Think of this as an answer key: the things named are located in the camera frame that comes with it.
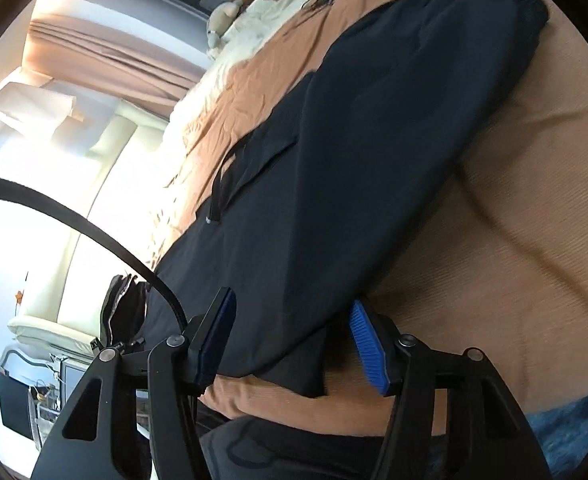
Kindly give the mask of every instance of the black strap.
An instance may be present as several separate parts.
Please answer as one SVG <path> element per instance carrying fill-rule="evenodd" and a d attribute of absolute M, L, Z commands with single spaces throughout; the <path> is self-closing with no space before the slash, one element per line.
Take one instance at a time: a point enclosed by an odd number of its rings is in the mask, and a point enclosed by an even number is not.
<path fill-rule="evenodd" d="M 212 183 L 212 196 L 209 202 L 209 215 L 207 215 L 205 218 L 205 221 L 208 224 L 217 224 L 220 222 L 222 210 L 220 204 L 220 186 L 223 179 L 223 168 L 230 158 L 232 158 L 234 155 L 237 155 L 242 149 L 244 149 L 250 138 L 251 134 L 247 134 L 238 139 L 235 145 L 232 146 L 223 157 L 223 161 L 221 162 L 220 168 L 218 169 L 218 173 L 216 173 L 214 182 Z"/>
<path fill-rule="evenodd" d="M 187 318 L 185 317 L 181 303 L 169 287 L 165 285 L 154 272 L 149 270 L 143 262 L 134 256 L 134 254 L 130 253 L 105 231 L 102 231 L 77 212 L 56 202 L 56 200 L 53 200 L 49 196 L 2 178 L 0 178 L 0 200 L 24 205 L 30 209 L 34 209 L 35 211 L 50 216 L 81 234 L 84 234 L 88 238 L 91 238 L 109 252 L 118 256 L 123 262 L 138 272 L 141 277 L 147 280 L 147 282 L 152 285 L 163 298 L 165 298 L 165 301 L 167 301 L 171 307 L 174 316 L 176 316 L 181 333 L 187 328 Z"/>

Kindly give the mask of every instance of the blue gripper pad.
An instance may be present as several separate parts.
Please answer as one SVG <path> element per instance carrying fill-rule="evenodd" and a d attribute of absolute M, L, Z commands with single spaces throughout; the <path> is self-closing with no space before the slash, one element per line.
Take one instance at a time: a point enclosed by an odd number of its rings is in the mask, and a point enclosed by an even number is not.
<path fill-rule="evenodd" d="M 387 376 L 385 352 L 365 311 L 365 306 L 359 300 L 354 301 L 351 307 L 349 327 L 359 349 L 360 362 L 365 368 L 369 383 L 379 394 L 386 395 L 391 382 Z"/>
<path fill-rule="evenodd" d="M 224 294 L 225 296 L 222 299 L 222 303 L 215 318 L 211 322 L 210 329 L 207 331 L 202 343 L 199 345 L 200 348 L 197 349 L 199 354 L 195 382 L 203 389 L 210 386 L 216 378 L 218 367 L 223 358 L 223 353 L 225 352 L 225 347 L 227 346 L 227 341 L 236 319 L 236 295 L 234 294 L 234 291 L 231 289 L 222 289 L 219 291 L 219 294 Z M 219 297 L 214 300 L 212 307 L 218 301 L 220 301 Z M 205 316 L 202 325 L 205 324 L 206 321 L 207 316 Z"/>

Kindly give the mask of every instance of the pink curtain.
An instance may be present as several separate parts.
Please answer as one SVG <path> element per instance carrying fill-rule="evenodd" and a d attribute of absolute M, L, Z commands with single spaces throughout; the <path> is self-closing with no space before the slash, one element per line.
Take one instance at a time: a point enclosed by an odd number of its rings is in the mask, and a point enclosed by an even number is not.
<path fill-rule="evenodd" d="M 154 44 L 68 16 L 32 20 L 23 66 L 169 117 L 205 72 Z"/>

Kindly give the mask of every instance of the orange blanket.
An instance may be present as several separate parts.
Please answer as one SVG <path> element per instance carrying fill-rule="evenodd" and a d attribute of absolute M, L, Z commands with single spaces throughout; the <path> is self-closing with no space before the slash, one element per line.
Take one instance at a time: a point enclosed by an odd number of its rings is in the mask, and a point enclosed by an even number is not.
<path fill-rule="evenodd" d="M 215 107 L 184 133 L 189 155 L 175 183 L 188 187 L 189 199 L 180 231 L 231 144 L 318 67 L 343 30 L 387 1 L 302 10 L 231 73 Z M 484 349 L 526 412 L 588 393 L 588 45 L 545 1 L 551 17 L 530 69 L 468 150 L 433 216 L 369 291 L 380 312 L 432 348 Z M 326 397 L 218 378 L 203 400 L 232 417 L 383 434 L 391 402 L 367 384 L 349 336 L 337 330 L 336 338 Z M 437 425 L 442 409 L 440 399 Z"/>

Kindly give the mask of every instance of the screw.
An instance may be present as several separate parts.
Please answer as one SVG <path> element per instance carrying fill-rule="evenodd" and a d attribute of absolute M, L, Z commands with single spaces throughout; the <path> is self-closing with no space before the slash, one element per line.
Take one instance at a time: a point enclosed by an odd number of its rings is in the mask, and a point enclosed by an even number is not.
<path fill-rule="evenodd" d="M 469 357 L 469 359 L 471 359 L 472 361 L 482 361 L 483 359 L 485 359 L 485 354 L 482 353 L 477 348 L 470 348 L 466 352 L 466 354 L 467 354 L 467 357 Z"/>
<path fill-rule="evenodd" d="M 116 357 L 116 350 L 114 348 L 106 348 L 99 355 L 98 359 L 107 363 Z"/>
<path fill-rule="evenodd" d="M 402 334 L 398 339 L 398 343 L 407 348 L 411 348 L 412 346 L 416 346 L 416 338 L 411 334 Z"/>
<path fill-rule="evenodd" d="M 171 346 L 172 348 L 181 346 L 183 343 L 185 343 L 185 337 L 182 335 L 170 335 L 167 338 L 167 346 Z"/>

